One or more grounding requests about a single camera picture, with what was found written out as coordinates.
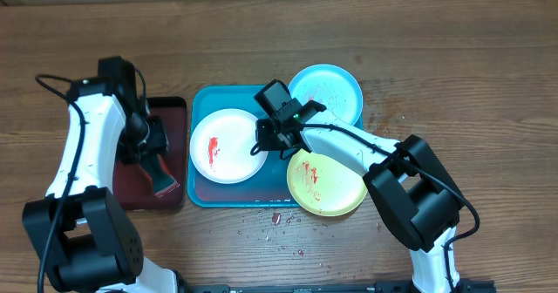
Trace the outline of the green and pink sponge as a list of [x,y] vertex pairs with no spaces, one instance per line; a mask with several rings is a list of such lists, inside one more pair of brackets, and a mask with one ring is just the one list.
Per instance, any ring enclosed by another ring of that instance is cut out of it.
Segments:
[[153,194],[156,197],[160,198],[179,186],[178,181],[170,174],[167,164],[160,154],[150,155],[139,164],[151,181]]

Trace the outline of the white plastic plate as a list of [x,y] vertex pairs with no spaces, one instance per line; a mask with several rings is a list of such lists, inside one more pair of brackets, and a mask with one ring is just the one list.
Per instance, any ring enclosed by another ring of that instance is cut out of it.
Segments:
[[251,153],[256,143],[256,116],[240,109],[210,113],[190,137],[190,154],[195,169],[210,181],[235,184],[254,176],[268,154]]

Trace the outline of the yellow plastic plate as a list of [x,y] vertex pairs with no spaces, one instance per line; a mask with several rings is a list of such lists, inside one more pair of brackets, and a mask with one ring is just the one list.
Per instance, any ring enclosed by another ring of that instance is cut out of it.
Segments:
[[368,194],[362,177],[348,167],[325,155],[304,150],[291,157],[287,184],[303,209],[329,217],[348,214]]

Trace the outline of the light blue plastic plate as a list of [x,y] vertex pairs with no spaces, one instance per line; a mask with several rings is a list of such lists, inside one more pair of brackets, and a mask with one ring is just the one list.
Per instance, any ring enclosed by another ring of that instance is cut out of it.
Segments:
[[345,69],[328,64],[311,65],[291,79],[289,92],[302,104],[314,100],[344,122],[356,125],[364,105],[357,80]]

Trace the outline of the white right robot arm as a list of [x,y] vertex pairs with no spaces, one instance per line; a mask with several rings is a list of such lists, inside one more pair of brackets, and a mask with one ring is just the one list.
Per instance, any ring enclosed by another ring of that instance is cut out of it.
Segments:
[[377,281],[374,292],[494,292],[492,281],[462,279],[453,244],[478,231],[480,217],[429,145],[416,135],[382,139],[310,101],[260,100],[252,154],[304,149],[332,158],[362,177],[392,235],[409,249],[409,281]]

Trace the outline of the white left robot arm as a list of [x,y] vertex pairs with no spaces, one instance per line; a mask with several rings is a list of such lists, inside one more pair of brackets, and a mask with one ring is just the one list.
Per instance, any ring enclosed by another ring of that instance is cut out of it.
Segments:
[[179,206],[186,193],[186,104],[147,98],[145,80],[70,82],[69,130],[53,182],[24,206],[39,258],[37,290],[186,292],[180,273],[146,257],[126,207]]

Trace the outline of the black tray with red liquid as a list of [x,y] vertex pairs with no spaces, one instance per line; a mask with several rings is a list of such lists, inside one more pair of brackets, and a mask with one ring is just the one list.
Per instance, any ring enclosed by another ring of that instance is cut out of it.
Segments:
[[181,97],[151,97],[147,103],[151,114],[161,118],[166,129],[169,148],[162,159],[176,179],[177,187],[156,195],[140,165],[118,161],[113,174],[113,194],[125,211],[178,209],[184,203],[187,188],[187,102]]

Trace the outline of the teal plastic tray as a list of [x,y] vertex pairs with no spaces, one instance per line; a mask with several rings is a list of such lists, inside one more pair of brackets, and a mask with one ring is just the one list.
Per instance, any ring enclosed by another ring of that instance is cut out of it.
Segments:
[[[212,85],[199,90],[193,99],[191,128],[195,129],[212,112],[237,108],[258,119],[265,112],[255,102],[259,85]],[[262,168],[252,177],[235,184],[220,184],[201,175],[188,162],[187,194],[192,202],[205,208],[297,208],[289,192],[286,160],[278,152],[268,155]]]

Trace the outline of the black rail at table edge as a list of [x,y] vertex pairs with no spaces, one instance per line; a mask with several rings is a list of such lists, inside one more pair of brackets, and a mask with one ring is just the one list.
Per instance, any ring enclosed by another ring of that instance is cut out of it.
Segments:
[[[229,287],[225,284],[193,286],[194,293],[418,293],[412,281],[379,281],[374,284],[326,284],[308,286]],[[462,279],[459,293],[496,293],[494,281]]]

